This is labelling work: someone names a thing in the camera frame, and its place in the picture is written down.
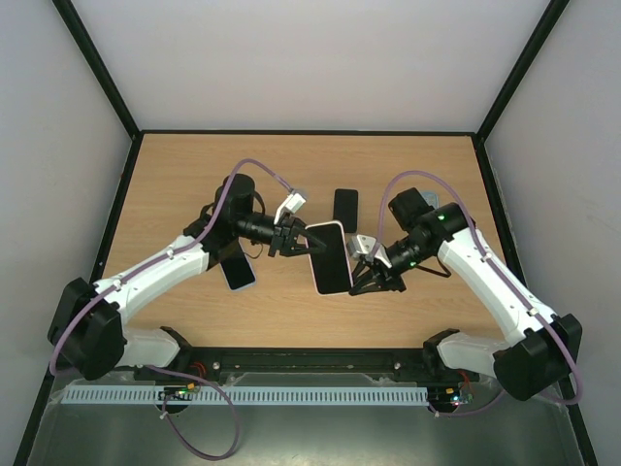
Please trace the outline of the dark blue phone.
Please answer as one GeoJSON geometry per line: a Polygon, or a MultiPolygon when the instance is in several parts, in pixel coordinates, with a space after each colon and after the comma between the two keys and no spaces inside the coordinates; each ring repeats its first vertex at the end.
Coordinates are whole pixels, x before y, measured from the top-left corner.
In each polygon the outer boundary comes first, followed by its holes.
{"type": "Polygon", "coordinates": [[[347,234],[358,229],[359,194],[356,189],[337,188],[334,192],[333,220],[339,221],[347,234]]]}

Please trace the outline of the black phone white edge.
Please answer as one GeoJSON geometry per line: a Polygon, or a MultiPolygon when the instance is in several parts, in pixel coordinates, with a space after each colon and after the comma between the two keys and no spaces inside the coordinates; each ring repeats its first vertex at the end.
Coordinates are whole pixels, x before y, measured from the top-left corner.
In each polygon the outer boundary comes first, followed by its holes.
{"type": "Polygon", "coordinates": [[[342,224],[337,220],[309,225],[327,245],[321,254],[310,255],[310,267],[319,295],[348,293],[352,287],[349,257],[342,224]]]}

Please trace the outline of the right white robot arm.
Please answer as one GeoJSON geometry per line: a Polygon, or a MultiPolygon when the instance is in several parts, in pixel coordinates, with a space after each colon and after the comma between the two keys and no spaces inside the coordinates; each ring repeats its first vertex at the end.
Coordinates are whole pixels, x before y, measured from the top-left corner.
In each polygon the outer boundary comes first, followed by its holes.
{"type": "Polygon", "coordinates": [[[350,295],[403,292],[404,273],[435,257],[471,289],[503,335],[493,340],[447,329],[429,338],[423,368],[430,378],[470,371],[496,379],[507,394],[526,401],[572,372],[582,336],[579,321],[559,316],[529,291],[457,203],[434,208],[411,188],[388,208],[406,235],[389,247],[364,234],[347,241],[357,262],[350,295]]]}

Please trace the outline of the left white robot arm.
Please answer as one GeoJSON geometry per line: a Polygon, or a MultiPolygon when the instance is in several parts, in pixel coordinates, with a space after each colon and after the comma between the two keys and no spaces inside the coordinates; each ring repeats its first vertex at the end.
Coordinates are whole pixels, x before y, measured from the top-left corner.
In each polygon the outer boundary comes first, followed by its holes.
{"type": "Polygon", "coordinates": [[[181,336],[165,327],[132,328],[132,318],[172,287],[237,255],[241,239],[267,246],[271,257],[326,251],[325,242],[295,215],[305,201],[292,189],[269,216],[254,209],[264,202],[252,177],[226,178],[213,204],[162,251],[107,279],[77,278],[64,287],[48,333],[49,368],[64,360],[92,381],[118,367],[168,367],[180,353],[181,336]]]}

